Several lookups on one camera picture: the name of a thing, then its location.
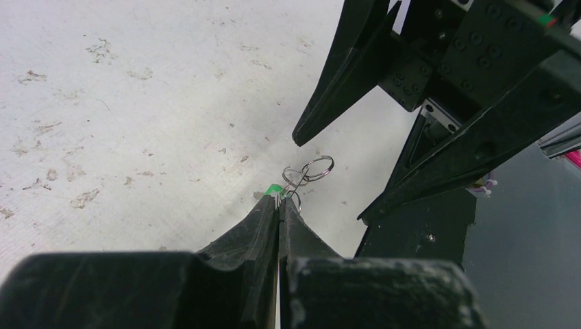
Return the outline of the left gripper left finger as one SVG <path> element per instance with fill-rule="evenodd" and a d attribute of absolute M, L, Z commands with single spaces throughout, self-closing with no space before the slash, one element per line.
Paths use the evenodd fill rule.
<path fill-rule="evenodd" d="M 29 256 L 1 285 L 1 327 L 274 328 L 277 234 L 265 195 L 195 253 Z"/>

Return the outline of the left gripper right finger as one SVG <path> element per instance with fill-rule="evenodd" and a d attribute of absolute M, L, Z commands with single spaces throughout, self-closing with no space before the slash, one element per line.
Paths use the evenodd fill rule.
<path fill-rule="evenodd" d="M 338 255 L 280 202 L 282 328 L 487 328 L 475 289 L 455 264 Z"/>

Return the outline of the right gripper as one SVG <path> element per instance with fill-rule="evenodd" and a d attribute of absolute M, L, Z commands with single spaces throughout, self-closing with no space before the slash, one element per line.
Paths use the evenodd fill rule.
<path fill-rule="evenodd" d="M 378 84 L 407 111 L 431 101 L 462 123 L 479 113 L 381 193 L 358 217 L 367 225 L 474 183 L 580 112 L 580 60 L 548 36 L 571 32 L 579 1 L 411 1 L 392 35 L 400 7 L 344 2 L 295 144 L 312 140 Z"/>

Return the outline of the green tagged key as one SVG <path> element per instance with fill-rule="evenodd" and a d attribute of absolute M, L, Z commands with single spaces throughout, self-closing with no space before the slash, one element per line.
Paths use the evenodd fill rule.
<path fill-rule="evenodd" d="M 287 194 L 287 190 L 284 186 L 279 184 L 271 184 L 268 189 L 264 192 L 264 195 L 274 196 L 277 195 L 278 197 L 285 197 Z"/>

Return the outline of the large metal key ring plate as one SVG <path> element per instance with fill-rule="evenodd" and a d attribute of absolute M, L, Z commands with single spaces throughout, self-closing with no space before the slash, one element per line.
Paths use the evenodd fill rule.
<path fill-rule="evenodd" d="M 316 172 L 312 170 L 312 167 L 318 162 L 329 162 L 329 165 L 322 171 Z M 285 187 L 287 194 L 285 197 L 278 197 L 277 195 L 271 196 L 275 198 L 276 206 L 280 206 L 282 201 L 285 199 L 295 198 L 295 206 L 298 212 L 302 211 L 302 200 L 299 196 L 298 190 L 301 187 L 307 186 L 311 182 L 319 181 L 329 175 L 333 168 L 335 167 L 335 161 L 333 157 L 328 155 L 323 155 L 314 160 L 307 162 L 300 169 L 293 169 L 291 167 L 286 167 L 282 171 L 282 179 L 284 184 L 279 184 Z"/>

